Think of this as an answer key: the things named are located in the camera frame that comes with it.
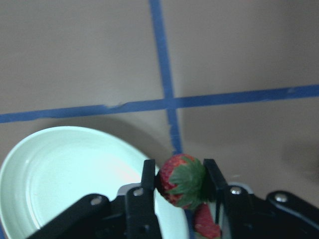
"strawberry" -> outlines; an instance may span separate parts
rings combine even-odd
[[[188,154],[177,154],[167,160],[157,174],[157,189],[176,207],[194,210],[200,198],[205,168]]]
[[[202,203],[196,209],[193,217],[193,226],[198,238],[220,238],[220,227],[214,223],[209,206],[206,203]]]

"metal screw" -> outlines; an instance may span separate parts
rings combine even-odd
[[[143,193],[144,193],[143,188],[138,188],[138,189],[134,190],[133,195],[134,196],[141,196],[141,195],[143,195]]]
[[[102,196],[96,196],[95,198],[91,200],[91,205],[95,206],[100,204],[101,202],[102,202]]]
[[[230,192],[234,195],[239,195],[241,194],[241,187],[237,187],[237,186],[231,187]]]
[[[283,194],[283,193],[277,193],[275,195],[275,200],[277,202],[280,202],[280,203],[285,203],[286,201],[288,201],[288,197],[286,194]]]

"plate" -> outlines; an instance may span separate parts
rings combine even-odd
[[[4,231],[9,239],[25,239],[87,194],[114,200],[121,186],[141,181],[145,159],[121,139],[90,128],[60,126],[26,137],[0,171]],[[163,239],[189,238],[184,211],[157,190],[155,212]]]

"robotic claw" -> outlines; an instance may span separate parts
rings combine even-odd
[[[276,191],[266,200],[244,187],[228,185],[213,159],[205,159],[205,187],[222,239],[318,239],[319,209]],[[115,200],[90,194],[28,239],[161,239],[154,212],[155,161],[145,160],[140,184],[119,189]]]

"white plate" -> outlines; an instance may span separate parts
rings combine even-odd
[[[90,193],[116,197],[139,183],[147,157],[126,142],[94,129],[62,126],[18,143],[0,171],[0,217],[9,239],[25,239]],[[156,190],[155,211],[164,239],[189,238],[182,209]]]

